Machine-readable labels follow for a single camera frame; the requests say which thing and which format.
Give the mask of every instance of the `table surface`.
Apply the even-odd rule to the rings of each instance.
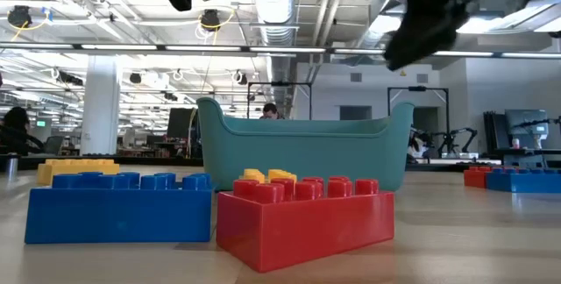
[[[196,167],[128,167],[142,174]],[[465,188],[461,174],[407,173],[395,240],[259,274],[203,244],[24,245],[35,172],[0,178],[3,284],[561,283],[561,195]]]

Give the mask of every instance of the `ceiling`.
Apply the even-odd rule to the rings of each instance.
[[[313,46],[317,15],[323,0],[295,0],[295,19],[286,26],[296,29],[297,46]],[[327,35],[327,44],[347,44],[356,41],[371,25],[372,0],[328,0],[327,11],[337,6],[335,22]],[[6,16],[14,5],[31,7],[32,31],[22,31],[7,22]],[[260,46],[263,44],[256,0],[193,0],[192,11],[176,11],[168,0],[0,0],[0,41],[63,42],[80,44],[156,44],[156,45],[217,45]],[[216,9],[220,30],[206,32],[199,17],[205,10]],[[462,34],[457,48],[465,50],[539,51],[550,42],[547,34],[521,32],[517,34],[485,35]],[[135,127],[145,131],[164,131],[168,110],[188,107],[196,98],[214,92],[224,111],[244,117],[246,86],[232,79],[236,73],[246,74],[249,82],[270,82],[266,54],[245,56],[126,54],[118,55],[123,68],[124,90],[121,97],[121,131]],[[79,129],[82,121],[84,91],[67,86],[54,78],[62,71],[86,82],[88,55],[83,53],[27,53],[5,50],[0,53],[0,70],[4,86],[34,88],[47,91],[5,91],[3,107],[6,111],[14,103],[26,105],[37,117],[55,116],[56,127],[62,130]],[[428,58],[422,63],[438,70],[453,59]],[[320,84],[337,86],[337,79],[329,69]],[[132,73],[143,76],[140,84],[133,84]],[[178,101],[168,101],[158,90],[176,91]],[[135,90],[153,90],[137,93]],[[252,117],[273,100],[273,90],[263,88],[251,105]]]

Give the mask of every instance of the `computer monitor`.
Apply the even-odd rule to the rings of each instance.
[[[545,110],[505,110],[510,135],[541,135],[546,139],[549,133],[547,122],[529,125],[528,123],[547,120]]]

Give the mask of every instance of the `pipe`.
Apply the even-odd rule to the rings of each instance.
[[[327,17],[327,22],[325,23],[325,28],[323,29],[322,39],[319,41],[319,46],[325,46],[327,42],[327,38],[330,35],[331,27],[333,26],[333,20],[335,20],[335,14],[337,13],[337,9],[341,0],[334,0],[333,5],[330,9],[330,14]]]
[[[323,19],[325,18],[325,12],[327,11],[327,4],[330,0],[322,0],[320,3],[319,12],[317,13],[316,26],[314,27],[314,35],[312,35],[312,46],[317,43],[317,37],[319,37],[319,32],[322,30]]]
[[[289,24],[295,18],[295,0],[255,0],[260,23]],[[292,46],[295,43],[294,28],[260,28],[265,46]],[[271,82],[288,82],[290,59],[267,57],[266,68]],[[284,103],[285,90],[272,89],[276,103]]]

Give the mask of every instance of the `toy block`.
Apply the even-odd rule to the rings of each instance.
[[[298,181],[296,174],[291,174],[290,172],[280,169],[269,169],[268,178],[269,181],[272,179],[292,179],[294,182]]]
[[[512,193],[561,193],[561,174],[542,169],[494,169],[486,174],[488,189]]]
[[[30,192],[25,242],[209,241],[209,176],[193,174],[179,186],[170,185],[172,175],[56,174],[52,187]]]
[[[265,183],[266,178],[265,175],[262,174],[257,169],[245,169],[244,175],[242,176],[243,180],[257,180],[259,183]]]
[[[217,244],[258,272],[346,252],[394,237],[394,194],[375,180],[234,181],[218,194]]]
[[[82,172],[101,172],[117,174],[119,165],[113,160],[46,160],[39,165],[37,183],[51,185],[56,174],[79,174]]]
[[[491,167],[469,167],[464,171],[464,185],[466,187],[486,188],[485,175],[491,172]]]

